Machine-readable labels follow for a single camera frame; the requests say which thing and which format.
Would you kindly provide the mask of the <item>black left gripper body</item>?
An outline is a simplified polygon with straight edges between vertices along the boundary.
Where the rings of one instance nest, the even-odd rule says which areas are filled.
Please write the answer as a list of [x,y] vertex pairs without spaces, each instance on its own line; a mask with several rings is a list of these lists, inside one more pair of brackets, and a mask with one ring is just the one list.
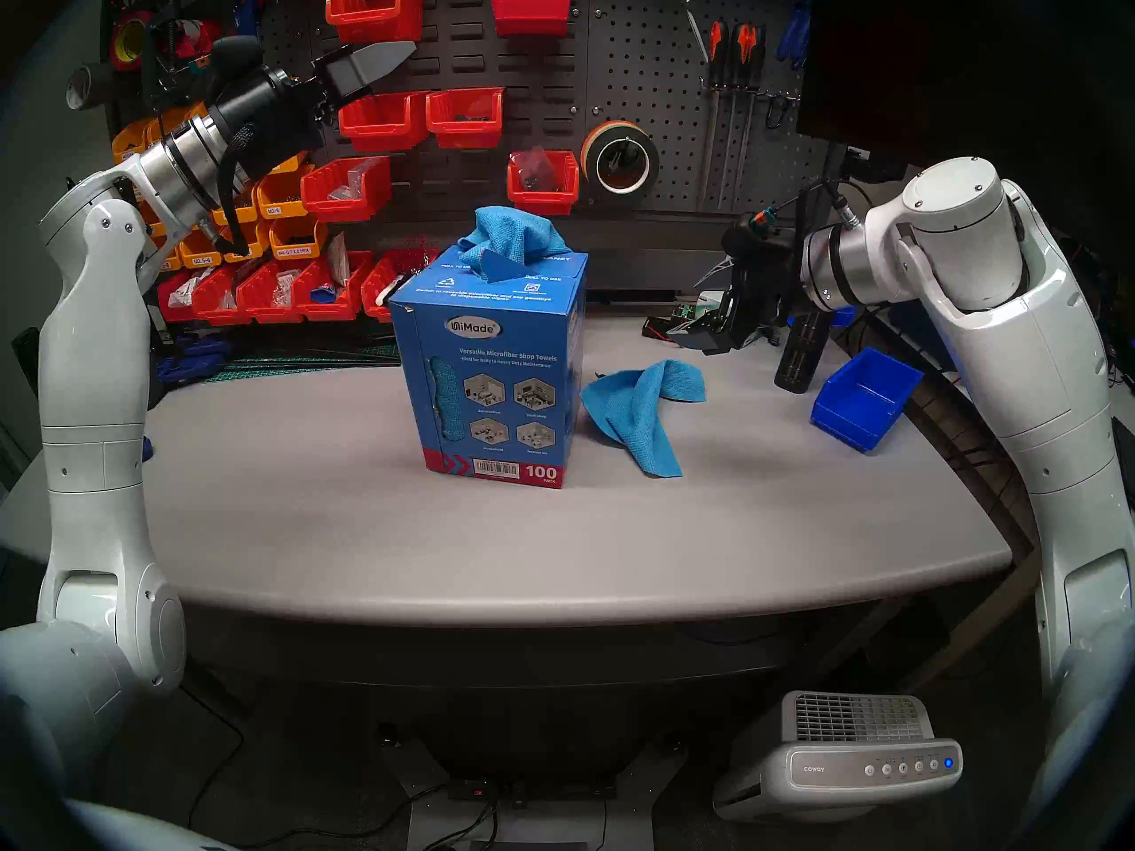
[[[327,74],[313,69],[297,81],[281,69],[264,65],[243,73],[209,66],[209,117],[220,140],[222,165],[229,158],[239,165],[245,182],[262,178],[299,150],[319,143],[318,125],[330,99]],[[252,142],[237,155],[228,155],[233,140],[245,125],[254,129]]]

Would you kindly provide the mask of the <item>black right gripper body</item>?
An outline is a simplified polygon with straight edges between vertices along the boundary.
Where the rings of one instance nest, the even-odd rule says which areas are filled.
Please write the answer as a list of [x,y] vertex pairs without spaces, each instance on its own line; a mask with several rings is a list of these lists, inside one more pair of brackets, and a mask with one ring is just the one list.
[[733,224],[722,236],[722,248],[731,260],[731,284],[738,306],[725,331],[735,346],[746,346],[760,328],[783,328],[802,298],[799,269],[802,233],[770,239],[749,224]]

